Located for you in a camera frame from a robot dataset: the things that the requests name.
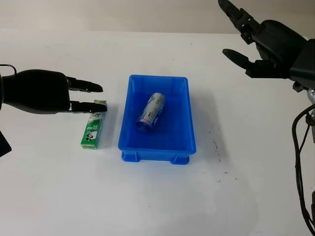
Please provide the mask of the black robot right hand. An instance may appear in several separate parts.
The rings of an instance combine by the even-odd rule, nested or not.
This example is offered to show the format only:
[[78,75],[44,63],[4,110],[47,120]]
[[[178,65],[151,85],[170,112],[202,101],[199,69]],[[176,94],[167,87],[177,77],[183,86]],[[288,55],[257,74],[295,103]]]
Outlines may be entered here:
[[251,62],[247,56],[232,49],[223,49],[222,53],[245,69],[246,75],[251,78],[289,78],[290,68],[306,45],[306,39],[278,21],[259,23],[247,11],[228,0],[218,3],[241,38],[248,45],[256,45],[261,60]]

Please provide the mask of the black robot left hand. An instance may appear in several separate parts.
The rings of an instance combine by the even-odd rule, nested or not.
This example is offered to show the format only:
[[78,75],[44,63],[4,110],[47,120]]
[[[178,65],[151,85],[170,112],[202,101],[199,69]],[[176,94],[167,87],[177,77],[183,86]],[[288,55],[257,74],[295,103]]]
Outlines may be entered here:
[[0,79],[0,103],[33,114],[102,113],[107,106],[71,101],[69,91],[103,92],[102,86],[60,72],[32,69]]

